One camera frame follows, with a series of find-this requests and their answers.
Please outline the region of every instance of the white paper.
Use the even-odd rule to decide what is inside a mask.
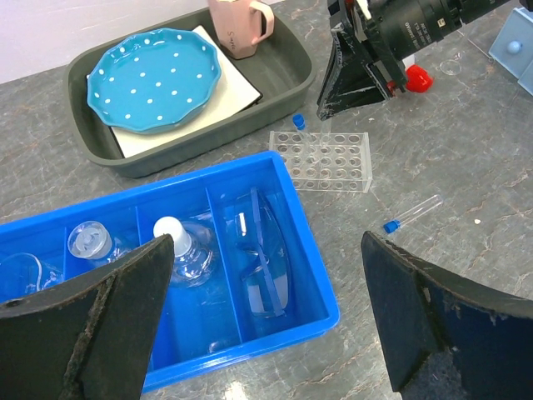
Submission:
[[[170,132],[158,133],[157,135],[142,135],[119,127],[113,127],[112,130],[125,158],[168,143],[171,140],[182,138],[213,123],[218,123],[222,119],[229,118],[261,96],[227,59],[203,27],[197,27],[193,29],[193,32],[198,33],[217,48],[218,62],[222,69],[222,75],[211,99],[196,118]]]

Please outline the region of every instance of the pink mug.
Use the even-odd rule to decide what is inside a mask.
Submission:
[[[272,9],[256,0],[209,0],[209,11],[220,44],[237,60],[253,56],[257,44],[274,31]],[[261,15],[266,20],[264,35]]]

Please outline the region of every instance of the gray marble countertop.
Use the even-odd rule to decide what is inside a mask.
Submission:
[[[516,3],[476,23],[488,50]],[[319,66],[307,116],[330,53],[326,2],[277,4]],[[449,49],[457,32],[439,43]],[[427,48],[419,64],[436,79],[425,95],[344,112],[332,131],[369,132],[374,182],[362,193],[300,192],[341,308],[323,337],[148,393],[153,399],[398,399],[392,393],[366,291],[360,241],[385,220],[435,193],[444,206],[391,235],[408,251],[479,283],[533,299],[533,97],[467,41],[462,72],[438,70]],[[131,180],[91,164],[76,148],[62,98],[64,67],[0,85],[0,223],[43,213],[266,150],[276,122],[239,141],[147,178]],[[319,129],[316,119],[311,129]]]

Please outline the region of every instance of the blue test tube cap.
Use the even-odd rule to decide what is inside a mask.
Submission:
[[[383,225],[383,229],[385,229],[385,232],[387,233],[393,233],[400,226],[401,226],[400,221],[393,219],[392,221],[389,221],[385,225]]]
[[[306,119],[301,114],[295,114],[292,117],[292,123],[299,131],[303,131],[306,128]]]

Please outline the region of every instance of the test tube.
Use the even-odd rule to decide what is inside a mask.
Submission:
[[[292,117],[292,123],[294,123],[294,127],[301,135],[301,145],[303,147],[303,152],[305,153],[305,155],[309,154],[311,145],[311,134],[307,131],[306,119],[301,114],[295,114]]]
[[[329,135],[331,133],[331,118],[328,118],[326,121],[322,122],[320,126],[321,135]]]
[[[385,229],[385,232],[387,233],[393,233],[398,228],[401,228],[407,225],[408,223],[412,223],[418,217],[421,217],[422,215],[428,213],[433,208],[440,206],[442,203],[443,200],[440,194],[431,196],[424,202],[421,202],[420,204],[414,206],[412,209],[405,211],[396,218],[387,222],[385,225],[383,225],[383,229]]]

